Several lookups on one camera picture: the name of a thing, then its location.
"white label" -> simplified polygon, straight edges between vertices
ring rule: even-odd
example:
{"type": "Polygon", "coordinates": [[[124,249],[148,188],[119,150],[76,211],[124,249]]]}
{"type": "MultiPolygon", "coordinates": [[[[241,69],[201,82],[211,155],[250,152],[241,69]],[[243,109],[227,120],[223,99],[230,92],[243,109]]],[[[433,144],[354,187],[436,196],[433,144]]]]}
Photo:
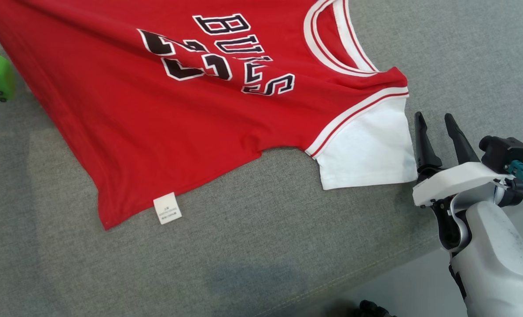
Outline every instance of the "white label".
{"type": "Polygon", "coordinates": [[[157,218],[162,225],[181,218],[181,211],[175,200],[175,193],[169,193],[165,196],[154,199],[157,218]]]}

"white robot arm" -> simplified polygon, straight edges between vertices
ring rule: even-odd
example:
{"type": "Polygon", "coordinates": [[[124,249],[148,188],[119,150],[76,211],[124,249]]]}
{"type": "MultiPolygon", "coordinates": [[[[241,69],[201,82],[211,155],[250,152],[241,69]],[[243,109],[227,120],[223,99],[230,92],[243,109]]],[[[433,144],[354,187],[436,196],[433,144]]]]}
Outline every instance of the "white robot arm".
{"type": "Polygon", "coordinates": [[[446,126],[459,161],[450,169],[442,169],[416,114],[414,203],[436,215],[469,317],[523,317],[523,239],[501,209],[523,200],[523,143],[487,136],[481,162],[450,114],[446,126]]]}

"bulls jersey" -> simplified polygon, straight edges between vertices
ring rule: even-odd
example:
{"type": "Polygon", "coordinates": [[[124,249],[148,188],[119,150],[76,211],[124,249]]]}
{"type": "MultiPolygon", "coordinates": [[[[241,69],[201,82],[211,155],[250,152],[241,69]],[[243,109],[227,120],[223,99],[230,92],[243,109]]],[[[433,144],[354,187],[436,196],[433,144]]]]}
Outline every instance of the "bulls jersey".
{"type": "Polygon", "coordinates": [[[106,229],[274,147],[324,189],[416,178],[406,78],[366,56],[347,0],[0,0],[0,42],[106,229]]]}

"white stripe trim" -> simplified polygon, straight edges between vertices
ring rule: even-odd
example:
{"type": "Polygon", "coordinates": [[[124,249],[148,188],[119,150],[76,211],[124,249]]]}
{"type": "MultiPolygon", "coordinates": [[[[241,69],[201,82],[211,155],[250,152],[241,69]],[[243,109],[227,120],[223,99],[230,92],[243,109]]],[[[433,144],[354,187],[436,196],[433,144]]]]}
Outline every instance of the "white stripe trim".
{"type": "Polygon", "coordinates": [[[358,77],[370,77],[377,74],[377,72],[358,70],[357,68],[352,68],[343,64],[329,52],[326,46],[324,46],[322,39],[320,39],[318,34],[318,26],[316,22],[320,12],[326,9],[334,1],[336,0],[318,0],[306,14],[304,19],[304,38],[306,40],[306,44],[312,53],[316,56],[316,58],[320,60],[320,62],[338,73],[358,77]]]}
{"type": "MultiPolygon", "coordinates": [[[[338,128],[338,125],[342,124],[342,122],[344,120],[346,120],[349,116],[351,116],[355,112],[359,111],[361,108],[364,108],[385,96],[392,95],[392,94],[405,94],[407,92],[408,92],[407,87],[404,87],[404,88],[393,87],[393,88],[385,88],[383,90],[380,90],[379,92],[376,92],[375,94],[372,94],[371,96],[368,96],[360,103],[354,105],[353,107],[349,108],[348,110],[344,111],[342,114],[340,114],[339,116],[334,118],[334,120],[330,121],[330,123],[328,125],[326,125],[326,127],[320,132],[318,137],[316,137],[314,142],[312,142],[312,144],[305,150],[306,154],[312,156],[312,154],[314,154],[314,152],[316,152],[320,148],[320,146],[322,146],[322,144],[326,141],[326,139],[329,142],[334,137],[334,135],[336,135],[341,130],[341,128],[336,130],[336,128],[338,128]]],[[[408,98],[408,96],[392,96],[392,97],[384,98],[384,100],[380,101],[380,103],[382,103],[386,100],[390,100],[391,98],[408,98]]],[[[354,120],[354,118],[358,117],[358,115],[365,113],[365,111],[367,111],[371,108],[373,108],[373,107],[369,107],[368,109],[361,111],[359,114],[352,116],[351,118],[349,118],[349,120],[344,122],[343,125],[348,124],[349,122],[354,120]]],[[[324,151],[325,147],[326,146],[324,146],[322,149],[320,149],[320,151],[318,153],[316,153],[316,155],[312,158],[316,159],[318,157],[318,155],[324,151]]]]}
{"type": "Polygon", "coordinates": [[[340,40],[344,45],[347,54],[351,57],[353,62],[355,62],[360,70],[376,72],[377,68],[366,56],[365,51],[357,39],[353,24],[351,23],[351,19],[346,18],[346,14],[348,17],[350,16],[347,0],[339,0],[334,2],[333,12],[334,16],[336,17],[338,34],[340,35],[340,40]]]}

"gray fabric surface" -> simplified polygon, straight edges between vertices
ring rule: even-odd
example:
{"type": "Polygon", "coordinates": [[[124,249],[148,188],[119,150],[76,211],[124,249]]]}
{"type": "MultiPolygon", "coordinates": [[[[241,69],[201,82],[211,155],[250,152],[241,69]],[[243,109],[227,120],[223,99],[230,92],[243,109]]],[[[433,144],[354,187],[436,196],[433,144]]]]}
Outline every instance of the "gray fabric surface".
{"type": "MultiPolygon", "coordinates": [[[[478,143],[523,140],[523,6],[514,0],[351,2],[363,47],[410,81],[438,155],[443,114],[478,143]]],[[[292,149],[105,232],[96,189],[33,96],[0,104],[0,317],[287,316],[437,245],[411,184],[320,188],[292,149]]]]}

